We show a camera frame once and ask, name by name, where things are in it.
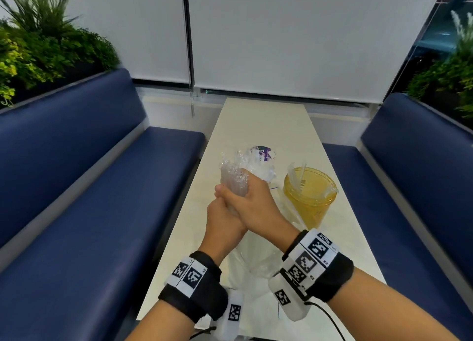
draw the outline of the bench backrest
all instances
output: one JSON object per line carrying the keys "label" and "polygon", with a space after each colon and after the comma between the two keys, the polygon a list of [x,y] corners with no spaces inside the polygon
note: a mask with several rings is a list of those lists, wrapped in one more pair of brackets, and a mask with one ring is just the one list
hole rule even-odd
{"label": "bench backrest", "polygon": [[473,284],[473,135],[394,93],[361,140]]}
{"label": "bench backrest", "polygon": [[0,247],[145,117],[125,69],[0,114]]}

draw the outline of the yellow container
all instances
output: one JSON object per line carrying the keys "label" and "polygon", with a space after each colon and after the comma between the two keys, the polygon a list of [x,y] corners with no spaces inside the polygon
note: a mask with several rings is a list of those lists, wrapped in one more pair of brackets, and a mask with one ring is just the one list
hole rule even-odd
{"label": "yellow container", "polygon": [[[300,170],[300,167],[294,168],[297,180],[300,178]],[[324,198],[325,191],[330,187],[333,188],[333,191]],[[318,228],[322,223],[330,204],[337,197],[336,188],[334,181],[327,174],[317,169],[306,168],[301,183],[301,191],[292,186],[288,175],[284,179],[283,191],[297,209],[307,227],[312,229]]]}

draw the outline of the hand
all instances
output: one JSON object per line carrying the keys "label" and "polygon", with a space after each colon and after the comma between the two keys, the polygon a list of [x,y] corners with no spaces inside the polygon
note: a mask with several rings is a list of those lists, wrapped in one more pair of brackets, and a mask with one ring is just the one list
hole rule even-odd
{"label": "hand", "polygon": [[216,198],[207,207],[207,225],[199,250],[220,266],[247,231],[240,218],[228,210],[223,198]]}
{"label": "hand", "polygon": [[299,234],[279,211],[264,180],[248,172],[248,194],[239,197],[225,185],[215,187],[215,196],[223,198],[240,215],[245,226],[259,236],[272,242],[281,251],[286,252]]}

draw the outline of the black cable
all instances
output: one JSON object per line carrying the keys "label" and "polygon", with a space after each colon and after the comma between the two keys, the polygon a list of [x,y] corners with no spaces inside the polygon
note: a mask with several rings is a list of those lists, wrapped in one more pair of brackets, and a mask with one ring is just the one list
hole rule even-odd
{"label": "black cable", "polygon": [[215,326],[209,327],[208,329],[205,329],[205,330],[199,331],[198,333],[193,334],[189,339],[193,339],[194,337],[202,335],[203,333],[214,331],[216,329],[217,328]]}
{"label": "black cable", "polygon": [[304,303],[304,305],[314,305],[314,306],[318,307],[319,309],[321,309],[321,310],[323,311],[323,313],[328,316],[328,318],[330,319],[330,321],[332,321],[332,323],[334,324],[334,326],[335,326],[335,328],[337,329],[338,333],[340,334],[341,339],[342,339],[343,341],[346,341],[345,338],[343,337],[342,332],[340,331],[340,329],[338,328],[337,324],[335,323],[334,319],[332,319],[332,317],[330,316],[330,314],[329,314],[328,312],[326,312],[323,307],[317,305],[317,304],[314,303],[314,302],[310,302],[310,301],[306,301],[306,302]]}

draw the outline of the left hand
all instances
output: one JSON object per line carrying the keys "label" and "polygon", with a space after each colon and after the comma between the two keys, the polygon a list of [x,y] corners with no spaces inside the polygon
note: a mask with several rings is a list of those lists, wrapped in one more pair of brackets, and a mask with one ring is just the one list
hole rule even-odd
{"label": "left hand", "polygon": [[199,250],[220,266],[247,231],[240,218],[230,213],[223,198],[216,198],[207,207],[207,226]]}

